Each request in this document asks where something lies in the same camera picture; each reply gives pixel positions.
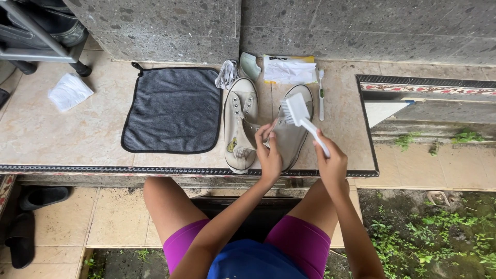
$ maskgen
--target hand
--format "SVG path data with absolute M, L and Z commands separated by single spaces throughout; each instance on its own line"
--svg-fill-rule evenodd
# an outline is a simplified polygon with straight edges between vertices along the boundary
M 260 127 L 255 133 L 256 155 L 262 167 L 260 180 L 266 181 L 271 187 L 281 175 L 282 168 L 281 154 L 277 150 L 276 134 L 272 132 L 274 125 L 275 121 Z M 263 140 L 267 137 L 269 137 L 270 149 L 263 145 Z
M 329 159 L 326 158 L 322 147 L 317 141 L 313 141 L 315 152 L 317 153 L 318 170 L 324 186 L 331 195 L 331 199 L 349 196 L 350 185 L 346 181 L 348 156 L 339 149 L 336 143 L 326 138 L 321 129 L 317 129 L 317 135 L 329 149 L 329 154 L 331 155 Z

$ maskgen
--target white canvas sneaker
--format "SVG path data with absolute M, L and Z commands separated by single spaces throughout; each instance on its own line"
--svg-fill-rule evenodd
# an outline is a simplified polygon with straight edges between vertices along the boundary
M 286 98 L 289 98 L 297 93 L 301 93 L 303 95 L 303 99 L 305 100 L 305 104 L 307 105 L 307 109 L 310 114 L 310 121 L 312 121 L 313 97 L 310 89 L 306 85 L 299 84 L 289 89 L 282 102 L 284 102 Z M 286 116 L 279 106 L 276 125 L 272 130 L 276 133 L 277 146 L 279 153 L 281 153 L 282 173 L 289 171 L 295 165 L 308 134 L 308 131 L 303 126 L 297 127 L 295 124 L 286 123 L 285 119 Z M 268 141 L 264 144 L 270 148 Z
M 248 78 L 237 79 L 224 104 L 224 155 L 229 168 L 246 173 L 256 158 L 255 132 L 260 128 L 255 85 Z

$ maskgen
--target brush handle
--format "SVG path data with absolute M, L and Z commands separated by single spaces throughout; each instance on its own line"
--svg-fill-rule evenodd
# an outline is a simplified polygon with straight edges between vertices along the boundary
M 317 136 L 317 127 L 315 127 L 315 125 L 306 118 L 302 119 L 302 125 L 313 135 L 313 138 L 317 141 L 317 143 L 320 144 L 320 146 L 324 150 L 325 157 L 330 158 L 331 155 L 329 153 L 329 150 L 327 149 L 327 146 L 325 146 L 325 144 Z
M 322 89 L 322 81 L 320 82 L 319 85 L 320 89 L 318 91 L 318 118 L 321 121 L 324 121 L 324 89 Z

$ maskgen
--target person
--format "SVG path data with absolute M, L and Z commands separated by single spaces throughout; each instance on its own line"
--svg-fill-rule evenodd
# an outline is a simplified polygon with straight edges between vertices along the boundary
M 330 151 L 315 141 L 320 179 L 269 232 L 264 243 L 228 244 L 242 222 L 281 174 L 281 156 L 271 125 L 255 134 L 261 178 L 209 220 L 172 178 L 148 177 L 144 200 L 162 243 L 170 279 L 322 279 L 331 237 L 340 221 L 355 279 L 385 278 L 382 265 L 349 197 L 347 156 L 318 130 Z M 271 149 L 263 145 L 269 137 Z

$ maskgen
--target blue shirt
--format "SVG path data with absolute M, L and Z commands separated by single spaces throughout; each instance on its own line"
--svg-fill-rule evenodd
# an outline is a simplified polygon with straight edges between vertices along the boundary
M 306 279 L 283 252 L 250 239 L 227 244 L 217 255 L 207 279 Z

